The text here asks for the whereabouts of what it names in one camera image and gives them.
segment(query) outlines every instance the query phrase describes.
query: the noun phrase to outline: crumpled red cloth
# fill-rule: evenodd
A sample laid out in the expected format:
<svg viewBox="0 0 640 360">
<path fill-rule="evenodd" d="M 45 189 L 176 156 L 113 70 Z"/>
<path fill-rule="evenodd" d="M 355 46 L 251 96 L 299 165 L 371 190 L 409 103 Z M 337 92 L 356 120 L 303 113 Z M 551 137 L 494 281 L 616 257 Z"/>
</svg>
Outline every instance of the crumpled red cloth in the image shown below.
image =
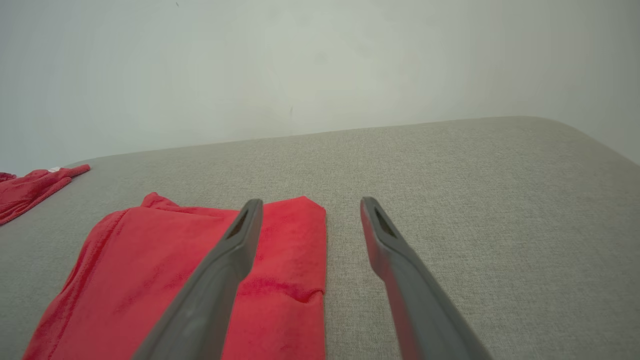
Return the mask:
<svg viewBox="0 0 640 360">
<path fill-rule="evenodd" d="M 0 225 L 24 214 L 69 184 L 72 177 L 90 169 L 89 165 L 85 164 L 74 168 L 61 168 L 56 172 L 34 170 L 23 177 L 13 176 L 11 179 L 0 181 Z"/>
</svg>

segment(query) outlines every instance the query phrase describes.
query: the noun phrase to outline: textured gray fabric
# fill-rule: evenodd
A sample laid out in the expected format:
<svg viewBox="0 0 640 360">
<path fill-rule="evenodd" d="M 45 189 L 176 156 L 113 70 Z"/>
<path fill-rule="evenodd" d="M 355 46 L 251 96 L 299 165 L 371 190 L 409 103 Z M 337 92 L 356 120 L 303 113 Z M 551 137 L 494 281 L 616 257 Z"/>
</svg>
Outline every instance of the textured gray fabric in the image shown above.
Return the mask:
<svg viewBox="0 0 640 360">
<path fill-rule="evenodd" d="M 18 358 L 89 230 L 158 192 L 327 210 L 329 359 L 399 357 L 358 205 L 376 197 L 497 359 L 640 354 L 640 167 L 530 117 L 457 120 L 140 152 L 0 227 L 0 347 Z"/>
</svg>

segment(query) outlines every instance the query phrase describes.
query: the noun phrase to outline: gray fabric surface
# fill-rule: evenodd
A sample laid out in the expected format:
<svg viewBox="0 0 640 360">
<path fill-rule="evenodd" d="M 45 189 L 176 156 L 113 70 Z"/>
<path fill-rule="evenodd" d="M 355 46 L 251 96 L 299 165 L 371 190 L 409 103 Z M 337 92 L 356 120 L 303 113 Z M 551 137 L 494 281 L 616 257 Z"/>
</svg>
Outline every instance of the gray fabric surface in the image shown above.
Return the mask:
<svg viewBox="0 0 640 360">
<path fill-rule="evenodd" d="M 398 358 L 358 205 L 376 197 L 496 359 L 640 354 L 640 167 L 530 117 L 456 120 L 140 152 L 0 227 L 0 354 L 20 357 L 89 230 L 158 192 L 327 210 L 328 359 Z"/>
</svg>

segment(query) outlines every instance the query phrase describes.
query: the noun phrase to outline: red fabric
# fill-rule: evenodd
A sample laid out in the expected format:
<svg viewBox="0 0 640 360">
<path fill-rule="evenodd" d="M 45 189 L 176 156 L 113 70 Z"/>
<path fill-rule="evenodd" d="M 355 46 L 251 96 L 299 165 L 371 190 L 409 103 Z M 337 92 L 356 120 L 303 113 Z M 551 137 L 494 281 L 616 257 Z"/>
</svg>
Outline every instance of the red fabric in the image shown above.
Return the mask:
<svg viewBox="0 0 640 360">
<path fill-rule="evenodd" d="M 238 288 L 224 359 L 324 359 L 324 209 L 266 204 L 253 269 Z M 87 237 L 24 359 L 129 359 L 237 215 L 151 193 Z"/>
<path fill-rule="evenodd" d="M 15 179 L 16 176 L 8 172 L 0 172 L 0 182 Z"/>
<path fill-rule="evenodd" d="M 89 165 L 80 165 L 74 168 L 61 168 L 56 172 L 34 170 L 24 177 L 13 176 L 13 179 L 0 181 L 0 225 L 24 214 L 69 184 L 71 177 L 87 172 L 89 169 L 91 169 Z"/>
</svg>

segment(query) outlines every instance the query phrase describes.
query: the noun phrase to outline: white wall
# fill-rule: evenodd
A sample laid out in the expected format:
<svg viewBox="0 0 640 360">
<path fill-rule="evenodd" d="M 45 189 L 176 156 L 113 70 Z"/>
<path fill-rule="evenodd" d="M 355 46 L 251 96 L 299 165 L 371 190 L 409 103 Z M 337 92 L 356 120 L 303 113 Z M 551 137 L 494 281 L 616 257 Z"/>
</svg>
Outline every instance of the white wall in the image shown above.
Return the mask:
<svg viewBox="0 0 640 360">
<path fill-rule="evenodd" d="M 640 1 L 178 4 L 0 0 L 0 171 L 502 115 L 640 163 Z"/>
</svg>

